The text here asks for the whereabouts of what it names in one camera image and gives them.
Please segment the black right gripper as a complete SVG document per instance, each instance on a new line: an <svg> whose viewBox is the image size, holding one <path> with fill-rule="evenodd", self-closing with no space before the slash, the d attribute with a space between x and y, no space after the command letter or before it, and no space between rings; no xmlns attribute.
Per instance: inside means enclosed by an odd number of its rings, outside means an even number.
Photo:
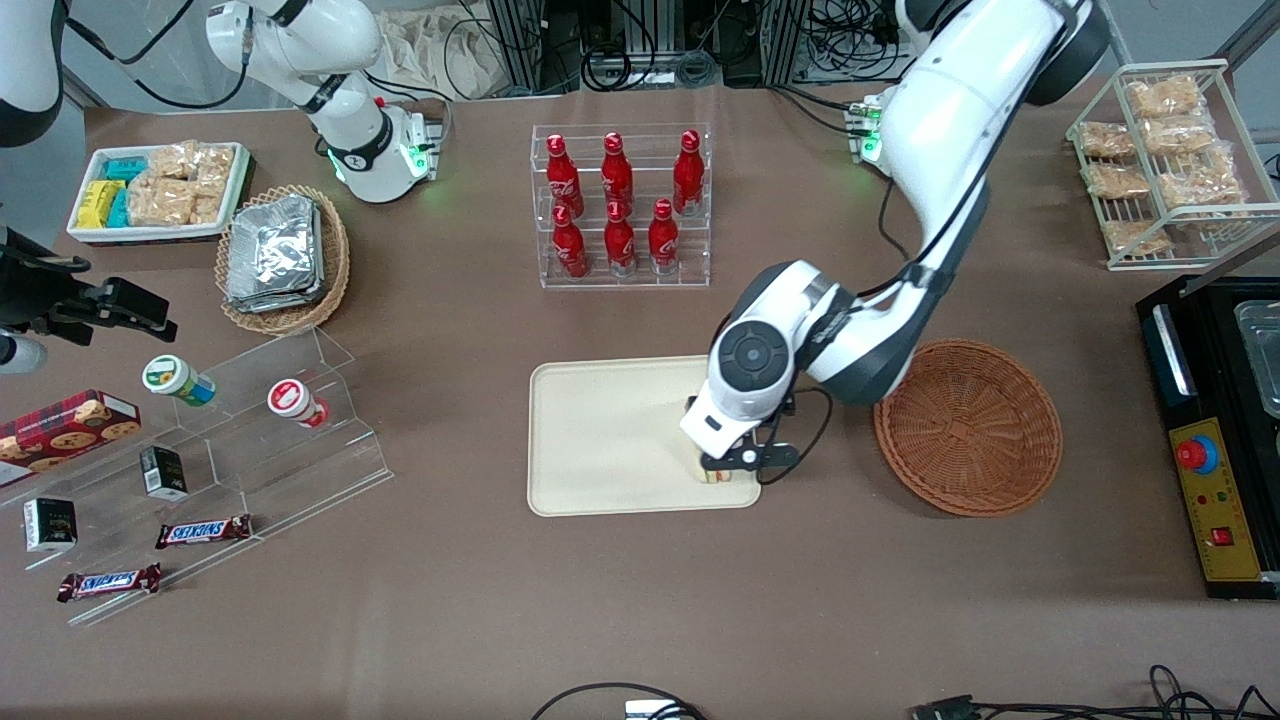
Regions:
<svg viewBox="0 0 1280 720"><path fill-rule="evenodd" d="M1 252L4 331L73 340L78 346L92 343L92 327L123 327L165 343L177 340L178 324L168 320L169 301L124 278L106 278L92 291L96 305L77 304L70 320L55 319L59 304L81 300L88 286L76 274L92 264L79 256L59 256L12 228L3 229Z"/></svg>

